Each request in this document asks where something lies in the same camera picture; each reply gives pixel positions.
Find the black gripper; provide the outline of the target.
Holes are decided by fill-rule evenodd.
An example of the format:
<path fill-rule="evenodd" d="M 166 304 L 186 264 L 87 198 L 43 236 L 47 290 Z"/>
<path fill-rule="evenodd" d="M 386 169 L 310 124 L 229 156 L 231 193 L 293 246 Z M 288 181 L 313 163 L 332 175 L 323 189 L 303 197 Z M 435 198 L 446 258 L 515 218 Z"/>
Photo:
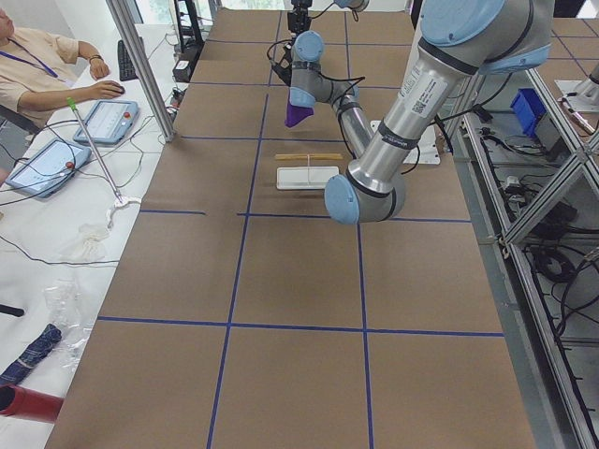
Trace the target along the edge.
<path fill-rule="evenodd" d="M 309 9 L 312 0 L 291 0 L 292 9 L 287 12 L 287 27 L 292 34 L 301 34 L 311 27 L 312 17 Z"/>

